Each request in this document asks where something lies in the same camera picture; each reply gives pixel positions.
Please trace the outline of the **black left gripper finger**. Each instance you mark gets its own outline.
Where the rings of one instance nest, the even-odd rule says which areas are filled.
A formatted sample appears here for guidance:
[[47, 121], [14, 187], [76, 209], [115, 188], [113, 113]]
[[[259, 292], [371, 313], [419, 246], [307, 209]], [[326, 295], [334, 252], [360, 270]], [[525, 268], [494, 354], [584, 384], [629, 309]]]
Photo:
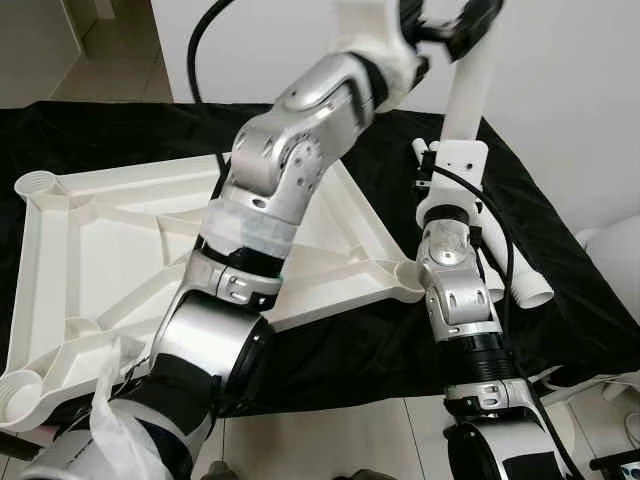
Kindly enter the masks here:
[[445, 50], [449, 58], [461, 60], [474, 50], [497, 22], [503, 6], [503, 0], [466, 1], [457, 17], [445, 24]]

